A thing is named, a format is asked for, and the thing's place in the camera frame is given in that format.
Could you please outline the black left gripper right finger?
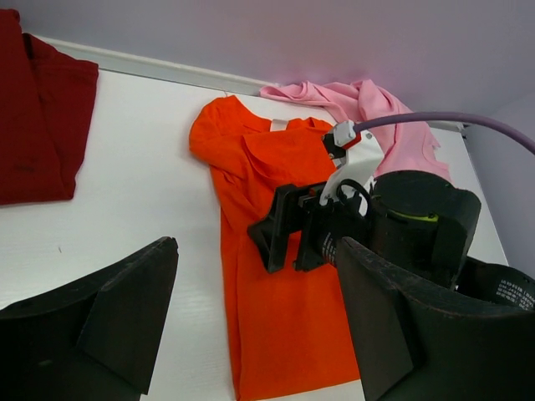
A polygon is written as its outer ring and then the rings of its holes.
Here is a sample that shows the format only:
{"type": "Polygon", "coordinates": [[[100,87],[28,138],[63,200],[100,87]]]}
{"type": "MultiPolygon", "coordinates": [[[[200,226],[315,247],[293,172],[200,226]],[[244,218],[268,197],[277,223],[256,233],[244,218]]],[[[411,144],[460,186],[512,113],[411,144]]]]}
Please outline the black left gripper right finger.
{"type": "Polygon", "coordinates": [[[335,265],[366,399],[533,399],[533,312],[440,287],[348,237],[335,265]]]}

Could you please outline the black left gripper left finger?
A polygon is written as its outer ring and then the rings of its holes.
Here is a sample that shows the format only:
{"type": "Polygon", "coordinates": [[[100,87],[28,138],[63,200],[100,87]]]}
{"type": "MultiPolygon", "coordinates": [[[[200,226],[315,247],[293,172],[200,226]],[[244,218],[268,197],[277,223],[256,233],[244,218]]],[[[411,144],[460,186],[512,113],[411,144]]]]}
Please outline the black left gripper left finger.
{"type": "Polygon", "coordinates": [[[148,394],[176,279],[171,237],[1,311],[3,400],[148,394]]]}

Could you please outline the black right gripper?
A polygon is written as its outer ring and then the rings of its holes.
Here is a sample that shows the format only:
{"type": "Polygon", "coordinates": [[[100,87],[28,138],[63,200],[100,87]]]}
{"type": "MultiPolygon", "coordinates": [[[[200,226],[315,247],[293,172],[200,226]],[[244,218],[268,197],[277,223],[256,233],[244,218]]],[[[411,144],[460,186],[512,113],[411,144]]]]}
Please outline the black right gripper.
{"type": "Polygon", "coordinates": [[[279,186],[268,214],[248,227],[267,272],[283,269],[289,237],[298,232],[296,271],[334,264],[338,241],[349,237],[396,266],[455,287],[482,208],[474,193],[416,170],[382,175],[369,189],[343,179],[321,205],[325,192],[323,182],[279,186]]]}

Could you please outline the orange t-shirt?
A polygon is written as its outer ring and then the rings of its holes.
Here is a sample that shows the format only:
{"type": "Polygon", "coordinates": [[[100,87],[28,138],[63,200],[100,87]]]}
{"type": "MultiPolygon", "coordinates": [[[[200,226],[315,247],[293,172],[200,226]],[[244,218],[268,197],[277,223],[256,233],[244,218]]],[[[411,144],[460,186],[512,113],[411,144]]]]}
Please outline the orange t-shirt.
{"type": "Polygon", "coordinates": [[[268,273],[247,228],[281,185],[322,182],[334,172],[322,136],[328,123],[292,119],[273,130],[238,98],[212,100],[194,121],[191,153],[208,164],[221,207],[221,255],[232,381],[259,400],[359,378],[337,272],[268,273]]]}

